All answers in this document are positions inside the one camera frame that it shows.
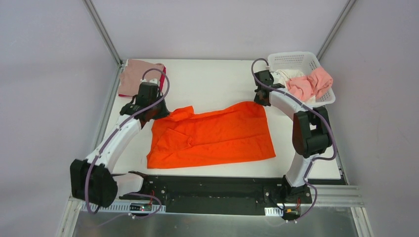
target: purple cable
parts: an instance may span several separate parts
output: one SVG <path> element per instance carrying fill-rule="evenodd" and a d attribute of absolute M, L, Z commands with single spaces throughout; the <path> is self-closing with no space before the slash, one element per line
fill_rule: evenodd
<path fill-rule="evenodd" d="M 159 203 L 159 208 L 157 208 L 157 210 L 155 210 L 154 212 L 152 212 L 152 213 L 150 213 L 150 214 L 148 214 L 148 215 L 146 215 L 146 216 L 133 216 L 133 217 L 134 217 L 134 219 L 145 219 L 145 218 L 148 218 L 148 217 L 152 217 L 152 216 L 154 216 L 155 214 L 157 214 L 157 212 L 159 212 L 159 211 L 160 211 L 160 209 L 162 209 L 162 202 L 160 201 L 160 199 L 158 199 L 158 198 L 157 198 L 157 197 L 155 197 L 155 196 L 152 196 L 152 195 L 146 195 L 146 194 L 137 194 L 137 193 L 129 193 L 129 195 L 140 196 L 140 197 L 146 197 L 146 198 L 152 198 L 152 199 L 155 199 L 155 200 Z M 81 226 L 82 226 L 82 227 L 84 227 L 84 228 L 89 228 L 89 229 L 92 229 L 92 228 L 98 228 L 98 227 L 101 227 L 101 226 L 104 226 L 104 225 L 108 224 L 108 223 L 109 223 L 109 222 L 111 222 L 111 221 L 114 221 L 115 219 L 117 219 L 117 218 L 119 218 L 119 217 L 121 217 L 121 216 L 126 216 L 126 213 L 122 213 L 122 214 L 120 214 L 120 215 L 117 215 L 117 216 L 115 216 L 115 217 L 113 217 L 113 218 L 111 218 L 111 219 L 109 219 L 109 220 L 107 220 L 107 221 L 105 221 L 105 222 L 103 222 L 103 223 L 101 223 L 101 224 L 97 225 L 97 226 L 85 226 L 85 225 L 81 225 Z"/>
<path fill-rule="evenodd" d="M 137 112 L 135 112 L 134 114 L 132 114 L 131 116 L 129 116 L 127 119 L 125 119 L 119 126 L 119 128 L 115 129 L 115 131 L 113 131 L 111 133 L 111 135 L 108 137 L 108 139 L 106 139 L 106 141 L 103 143 L 103 146 L 99 149 L 99 155 L 95 156 L 92 163 L 89 166 L 89 170 L 87 171 L 87 175 L 86 175 L 86 182 L 84 183 L 84 199 L 86 201 L 86 208 L 88 213 L 90 214 L 96 214 L 99 211 L 99 206 L 97 207 L 97 209 L 93 212 L 90 208 L 90 202 L 89 202 L 89 182 L 90 182 L 90 176 L 93 170 L 94 165 L 96 164 L 97 160 L 100 158 L 100 155 L 102 154 L 103 150 L 105 150 L 106 146 L 111 142 L 112 138 L 115 136 L 115 134 L 117 134 L 117 132 L 122 128 L 122 126 L 124 126 L 124 124 L 126 124 L 129 120 L 131 120 L 132 118 L 134 118 L 135 116 L 137 116 L 138 114 L 147 111 L 149 109 L 151 109 L 152 107 L 154 107 L 155 105 L 159 104 L 160 102 L 162 102 L 165 97 L 167 96 L 169 89 L 170 89 L 170 81 L 169 78 L 167 77 L 166 73 L 164 73 L 162 70 L 157 69 L 157 68 L 150 68 L 148 70 L 146 70 L 143 74 L 143 79 L 145 77 L 145 75 L 149 72 L 149 71 L 158 71 L 160 72 L 163 76 L 165 76 L 166 81 L 168 82 L 168 87 L 166 89 L 166 92 L 164 93 L 164 95 L 158 99 L 156 102 L 154 102 L 153 104 L 145 107 L 144 109 L 141 109 Z"/>
<path fill-rule="evenodd" d="M 253 63 L 251 64 L 251 74 L 253 75 L 254 80 L 255 80 L 257 83 L 259 83 L 262 87 L 264 87 L 264 88 L 266 88 L 266 89 L 268 89 L 268 90 L 273 90 L 273 91 L 279 92 L 279 93 L 281 93 L 281 94 L 284 94 L 284 95 L 286 95 L 286 96 L 290 97 L 290 98 L 291 98 L 292 100 L 294 100 L 297 104 L 301 105 L 303 108 L 305 108 L 306 110 L 308 110 L 308 111 L 312 112 L 312 113 L 313 113 L 313 114 L 315 114 L 317 117 L 319 117 L 319 118 L 320 118 L 320 120 L 322 121 L 322 123 L 325 125 L 325 127 L 326 127 L 326 129 L 327 129 L 327 131 L 328 131 L 328 133 L 329 133 L 329 135 L 330 135 L 330 139 L 331 139 L 331 141 L 332 141 L 332 147 L 333 147 L 333 155 L 332 155 L 332 157 L 330 157 L 330 158 L 326 158 L 326 157 L 316 157 L 316 158 L 313 158 L 313 159 L 311 160 L 311 162 L 310 162 L 310 164 L 309 164 L 309 166 L 308 166 L 308 168 L 307 168 L 307 170 L 306 170 L 306 172 L 305 172 L 304 176 L 303 176 L 304 183 L 305 183 L 307 186 L 309 186 L 309 187 L 311 187 L 312 189 L 314 189 L 314 200 L 313 200 L 313 203 L 311 204 L 311 206 L 308 208 L 308 210 L 307 210 L 304 214 L 302 214 L 300 217 L 298 217 L 297 219 L 295 219 L 295 221 L 297 221 L 297 220 L 300 220 L 300 219 L 301 219 L 302 217 L 304 217 L 305 215 L 307 215 L 307 214 L 311 211 L 311 209 L 314 207 L 314 205 L 316 204 L 316 201 L 317 201 L 317 189 L 316 189 L 316 187 L 314 187 L 312 184 L 308 183 L 308 181 L 307 181 L 307 176 L 308 176 L 308 173 L 310 172 L 311 167 L 313 166 L 313 162 L 314 162 L 314 161 L 316 161 L 316 160 L 318 160 L 318 159 L 320 159 L 320 160 L 334 160 L 334 159 L 336 158 L 336 156 L 337 156 L 337 146 L 336 146 L 336 140 L 335 140 L 335 137 L 333 136 L 332 129 L 330 128 L 330 126 L 329 126 L 329 124 L 327 123 L 326 119 L 325 119 L 323 116 L 321 116 L 321 114 L 319 114 L 318 112 L 314 111 L 314 110 L 313 110 L 312 108 L 310 108 L 309 106 L 305 105 L 303 102 L 301 102 L 299 99 L 297 99 L 296 97 L 294 97 L 292 94 L 290 94 L 290 93 L 285 93 L 284 91 L 281 91 L 281 90 L 278 90 L 278 89 L 275 89 L 275 88 L 272 88 L 272 87 L 269 87 L 269 86 L 267 86 L 267 85 L 263 84 L 263 83 L 262 83 L 262 82 L 261 82 L 261 81 L 260 81 L 260 80 L 256 77 L 256 75 L 254 74 L 253 67 L 254 67 L 254 64 L 255 64 L 257 61 L 264 61 L 264 62 L 266 63 L 266 65 L 267 65 L 267 66 L 269 66 L 268 61 L 267 61 L 266 59 L 264 59 L 264 58 L 258 58 L 258 59 L 256 59 L 256 60 L 254 60 L 254 61 L 253 61 Z"/>

